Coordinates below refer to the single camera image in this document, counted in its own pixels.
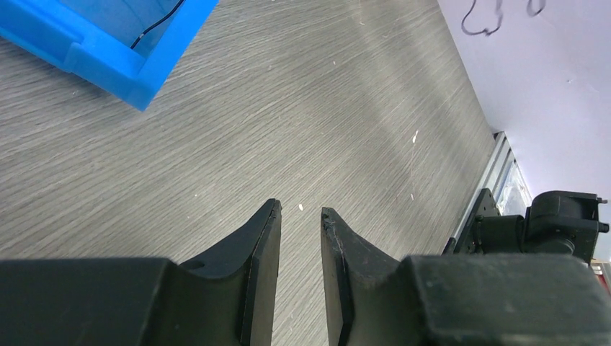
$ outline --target black cable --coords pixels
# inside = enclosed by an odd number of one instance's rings
[[[539,0],[539,9],[537,11],[532,10],[532,0],[528,0],[528,5],[526,6],[526,13],[529,16],[534,17],[539,15],[544,9],[546,5],[546,0]]]
[[[161,23],[165,22],[168,18],[170,18],[174,14],[174,12],[178,10],[178,8],[180,7],[180,5],[182,5],[183,2],[184,0],[178,0],[178,3],[176,4],[176,6],[174,6],[174,8],[168,14],[166,14],[165,17],[161,18],[160,20],[157,21],[157,23],[151,25],[150,27],[147,27],[146,30],[142,31],[142,33],[138,36],[138,38],[135,39],[134,43],[132,43],[130,48],[134,49],[136,45],[140,42],[140,40],[142,40],[142,37],[144,37],[144,35],[148,34],[152,29],[155,29]]]
[[[460,27],[463,29],[463,32],[469,36],[477,36],[477,35],[482,35],[482,34],[486,36],[490,36],[494,34],[495,32],[499,31],[499,29],[501,29],[501,24],[503,23],[503,11],[501,11],[501,7],[503,6],[503,0],[496,0],[496,15],[498,17],[498,22],[496,24],[495,29],[488,30],[488,28],[486,27],[483,30],[478,31],[478,32],[471,32],[467,30],[467,28],[465,27],[465,21],[471,15],[471,12],[473,12],[473,9],[476,7],[476,4],[477,4],[477,0],[473,0],[473,4],[471,4],[471,8],[469,9],[469,12],[465,14],[463,21],[460,23]]]

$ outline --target black mechanical part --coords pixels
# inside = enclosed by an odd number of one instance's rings
[[[0,345],[269,346],[280,202],[176,265],[163,258],[0,262]]]
[[[323,208],[329,344],[611,345],[611,298],[572,256],[396,261]]]
[[[526,217],[500,216],[490,190],[483,189],[460,233],[444,254],[547,253],[572,254],[592,261],[598,233],[609,231],[599,222],[596,195],[550,191],[538,195]]]
[[[496,207],[496,201],[492,197],[492,192],[489,189],[482,189],[471,208],[463,230],[459,233],[458,239],[450,237],[443,254],[475,254],[478,251],[474,236],[477,222],[485,217],[500,215],[499,209]]]

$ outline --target table surface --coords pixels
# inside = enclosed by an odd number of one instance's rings
[[[143,113],[0,39],[0,257],[181,261],[282,201],[274,345],[326,345],[322,206],[438,253],[493,148],[435,0],[221,0]]]

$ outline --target black wire on wall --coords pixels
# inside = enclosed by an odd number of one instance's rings
[[[546,0],[539,0],[539,9],[538,10],[534,10],[532,8],[532,2],[533,2],[533,0],[528,0],[528,4],[526,5],[526,13],[528,14],[529,17],[535,17],[535,16],[539,15],[545,9],[545,5],[546,5]],[[465,14],[465,16],[463,17],[463,21],[460,23],[460,28],[463,30],[465,35],[469,35],[469,36],[477,36],[477,35],[490,36],[490,35],[494,34],[495,32],[499,31],[499,29],[501,29],[501,25],[503,24],[503,10],[502,10],[503,0],[496,0],[496,10],[495,10],[494,13],[496,14],[497,22],[496,22],[496,27],[494,29],[490,30],[489,28],[486,27],[486,28],[484,28],[484,29],[482,29],[480,31],[477,31],[477,32],[473,32],[473,31],[467,30],[467,28],[465,27],[465,22],[467,21],[467,18],[473,12],[473,9],[475,9],[476,4],[477,4],[477,0],[473,0],[473,3],[471,4],[471,8],[467,12],[467,14]]]

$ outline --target blue container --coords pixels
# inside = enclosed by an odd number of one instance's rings
[[[218,0],[0,0],[0,35],[145,110]]]

